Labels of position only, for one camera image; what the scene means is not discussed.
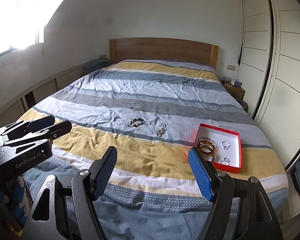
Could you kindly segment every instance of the wooden headboard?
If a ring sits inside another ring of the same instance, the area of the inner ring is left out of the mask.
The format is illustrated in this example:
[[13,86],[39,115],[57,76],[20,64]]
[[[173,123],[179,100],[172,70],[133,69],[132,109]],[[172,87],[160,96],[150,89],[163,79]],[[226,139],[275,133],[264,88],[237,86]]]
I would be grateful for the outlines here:
[[127,38],[110,40],[110,62],[125,59],[190,61],[216,68],[216,45],[169,38]]

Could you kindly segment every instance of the nightstand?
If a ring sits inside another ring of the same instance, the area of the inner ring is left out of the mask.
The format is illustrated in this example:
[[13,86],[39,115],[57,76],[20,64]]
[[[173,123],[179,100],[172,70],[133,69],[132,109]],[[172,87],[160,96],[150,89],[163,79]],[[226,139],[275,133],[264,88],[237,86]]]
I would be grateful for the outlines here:
[[244,89],[239,87],[234,87],[228,83],[224,84],[223,87],[227,90],[227,92],[235,99],[243,99]]

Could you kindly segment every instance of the bed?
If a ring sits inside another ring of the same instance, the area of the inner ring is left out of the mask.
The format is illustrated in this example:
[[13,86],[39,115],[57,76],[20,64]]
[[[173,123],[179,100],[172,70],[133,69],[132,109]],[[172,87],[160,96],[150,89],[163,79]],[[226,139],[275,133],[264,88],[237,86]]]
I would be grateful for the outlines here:
[[[256,123],[215,75],[218,46],[166,38],[110,40],[112,65],[44,99],[20,119],[53,115],[72,130],[53,157],[24,175],[33,198],[49,174],[73,176],[109,146],[118,161],[95,202],[108,239],[196,239],[211,204],[202,197],[187,153],[200,123],[240,133],[242,168],[260,179],[278,214],[288,196],[285,170]],[[129,127],[134,118],[144,125]],[[163,124],[162,137],[156,132]],[[71,200],[69,217],[75,218]],[[238,200],[226,234],[231,235]]]

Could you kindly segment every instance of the window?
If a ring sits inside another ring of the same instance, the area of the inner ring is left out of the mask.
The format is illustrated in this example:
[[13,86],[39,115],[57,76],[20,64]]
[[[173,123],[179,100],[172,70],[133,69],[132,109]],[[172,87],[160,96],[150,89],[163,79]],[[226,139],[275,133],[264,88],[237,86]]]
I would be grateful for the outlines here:
[[44,0],[0,0],[0,56],[43,43]]

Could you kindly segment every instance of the electrical outlet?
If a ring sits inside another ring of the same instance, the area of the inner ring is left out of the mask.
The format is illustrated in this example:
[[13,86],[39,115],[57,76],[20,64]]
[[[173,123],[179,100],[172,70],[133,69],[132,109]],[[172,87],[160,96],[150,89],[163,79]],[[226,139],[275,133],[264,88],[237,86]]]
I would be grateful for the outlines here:
[[228,65],[227,69],[235,71],[235,66]]

